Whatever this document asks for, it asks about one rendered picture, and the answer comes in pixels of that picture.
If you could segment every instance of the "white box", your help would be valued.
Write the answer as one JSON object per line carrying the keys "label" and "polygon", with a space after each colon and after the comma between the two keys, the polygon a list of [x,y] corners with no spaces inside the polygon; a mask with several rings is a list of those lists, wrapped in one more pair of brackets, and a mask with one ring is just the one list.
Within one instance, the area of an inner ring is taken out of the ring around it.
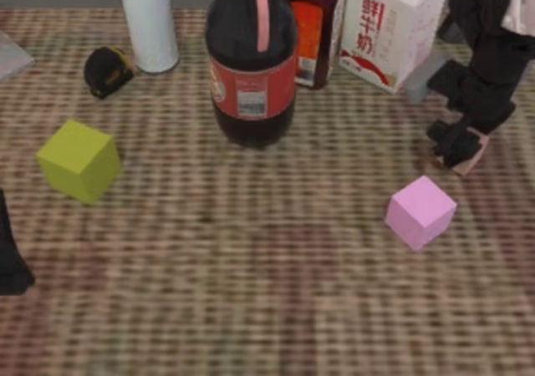
{"label": "white box", "polygon": [[347,0],[340,65],[394,94],[431,53],[445,0]]}

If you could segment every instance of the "red label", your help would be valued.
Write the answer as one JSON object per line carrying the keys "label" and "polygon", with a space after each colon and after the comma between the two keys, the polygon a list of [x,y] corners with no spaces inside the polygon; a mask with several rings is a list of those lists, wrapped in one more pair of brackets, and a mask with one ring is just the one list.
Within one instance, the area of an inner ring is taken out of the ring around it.
{"label": "red label", "polygon": [[237,119],[268,119],[283,112],[295,95],[296,55],[273,69],[236,71],[210,58],[211,96],[225,114]]}

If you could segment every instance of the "pink cube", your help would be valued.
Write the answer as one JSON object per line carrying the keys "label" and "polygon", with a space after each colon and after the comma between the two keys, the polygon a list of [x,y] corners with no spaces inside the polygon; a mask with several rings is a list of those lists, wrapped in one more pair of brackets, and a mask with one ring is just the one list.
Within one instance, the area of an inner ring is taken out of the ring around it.
{"label": "pink cube", "polygon": [[450,225],[457,204],[423,175],[390,199],[385,222],[414,251]]}

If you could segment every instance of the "green cube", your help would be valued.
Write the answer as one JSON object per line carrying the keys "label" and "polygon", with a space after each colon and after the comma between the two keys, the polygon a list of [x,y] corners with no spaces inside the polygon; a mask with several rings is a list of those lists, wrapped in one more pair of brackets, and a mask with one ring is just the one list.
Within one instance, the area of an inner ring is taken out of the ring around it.
{"label": "green cube", "polygon": [[37,159],[52,188],[88,205],[100,199],[121,170],[113,136],[71,119]]}

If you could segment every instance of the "black figurine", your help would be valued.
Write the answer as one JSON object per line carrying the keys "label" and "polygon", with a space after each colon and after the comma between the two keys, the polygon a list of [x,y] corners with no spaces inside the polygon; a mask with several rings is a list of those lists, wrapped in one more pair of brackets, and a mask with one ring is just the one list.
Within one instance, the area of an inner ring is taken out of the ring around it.
{"label": "black figurine", "polygon": [[35,283],[13,238],[8,206],[0,190],[0,296],[22,295]]}
{"label": "black figurine", "polygon": [[449,0],[449,14],[444,27],[455,24],[472,51],[467,66],[447,62],[428,81],[429,89],[448,98],[448,109],[462,114],[454,124],[436,121],[427,131],[436,143],[434,153],[444,165],[454,168],[477,160],[482,139],[505,123],[515,110],[511,98],[530,62],[535,58],[535,33],[522,28],[505,28],[504,18],[520,23],[535,16],[512,10],[531,9],[519,0]]}

